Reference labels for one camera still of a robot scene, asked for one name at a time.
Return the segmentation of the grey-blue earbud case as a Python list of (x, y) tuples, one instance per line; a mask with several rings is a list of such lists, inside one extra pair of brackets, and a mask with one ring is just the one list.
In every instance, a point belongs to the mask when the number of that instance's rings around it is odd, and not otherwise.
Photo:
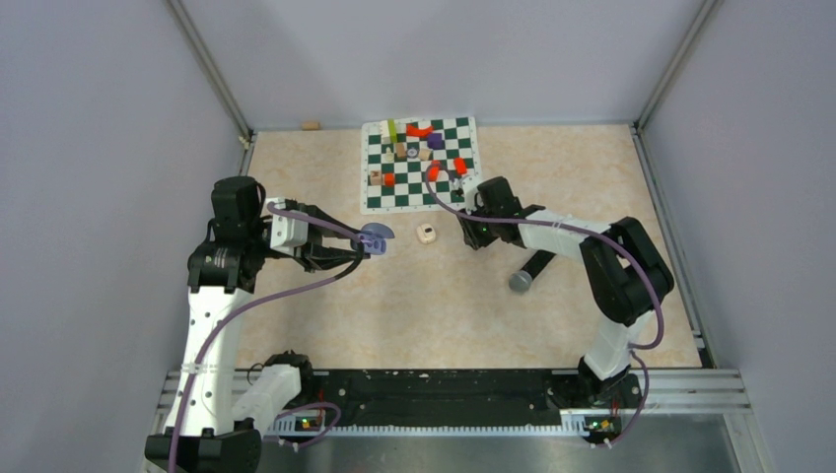
[(384, 255), (386, 253), (386, 242), (395, 238), (394, 231), (387, 225), (380, 223), (365, 224), (357, 232), (358, 241), (351, 241), (351, 247), (355, 251), (363, 251), (372, 256)]

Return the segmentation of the cream earbud charging case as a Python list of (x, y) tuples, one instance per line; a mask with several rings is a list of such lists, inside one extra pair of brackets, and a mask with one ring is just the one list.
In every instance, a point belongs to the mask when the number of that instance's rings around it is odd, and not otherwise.
[(417, 239), (422, 244), (431, 244), (437, 240), (436, 229), (430, 224), (421, 224), (416, 228)]

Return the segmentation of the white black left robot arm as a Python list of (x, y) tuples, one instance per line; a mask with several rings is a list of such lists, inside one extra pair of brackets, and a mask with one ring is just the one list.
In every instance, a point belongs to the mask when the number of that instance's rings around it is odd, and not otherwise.
[(261, 305), (256, 277), (269, 259), (296, 261), (334, 283), (367, 258), (359, 230), (314, 205), (270, 198), (249, 176), (217, 181), (213, 217), (187, 261), (188, 334), (174, 402), (146, 459), (169, 472), (253, 472), (275, 422), (319, 413), (322, 432), (337, 405), (314, 398), (310, 360), (288, 352), (268, 360), (245, 393), (233, 393), (242, 318)]

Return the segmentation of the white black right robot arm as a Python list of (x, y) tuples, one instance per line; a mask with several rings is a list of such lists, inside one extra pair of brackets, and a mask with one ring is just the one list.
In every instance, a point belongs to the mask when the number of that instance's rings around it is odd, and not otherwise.
[(455, 215), (466, 245), (477, 250), (501, 240), (533, 250), (515, 291), (524, 291), (556, 256), (583, 265), (602, 320), (579, 361), (578, 391), (586, 403), (605, 405), (628, 374), (632, 353), (661, 343), (662, 301), (675, 286), (642, 223), (632, 217), (595, 223), (524, 206), (502, 176), (467, 175), (453, 193), (464, 202)]

